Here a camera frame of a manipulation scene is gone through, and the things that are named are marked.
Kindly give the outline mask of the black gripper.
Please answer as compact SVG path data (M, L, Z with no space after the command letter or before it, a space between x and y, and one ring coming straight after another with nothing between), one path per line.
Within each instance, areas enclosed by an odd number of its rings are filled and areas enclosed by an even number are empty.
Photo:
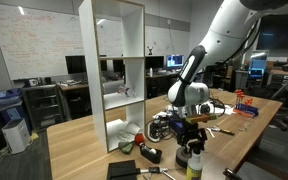
M207 135L204 128L198 126L190 126L189 128L182 127L177 132L177 143L185 150L193 150L200 148L204 150L204 144L207 140Z

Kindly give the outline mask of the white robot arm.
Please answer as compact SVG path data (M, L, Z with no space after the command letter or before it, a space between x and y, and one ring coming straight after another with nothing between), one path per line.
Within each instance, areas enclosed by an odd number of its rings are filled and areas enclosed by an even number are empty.
M227 60L243 46L251 27L267 15L288 14L288 0L224 0L202 41L190 52L176 82L168 90L175 107L203 104L209 89L195 83L197 73L206 66Z

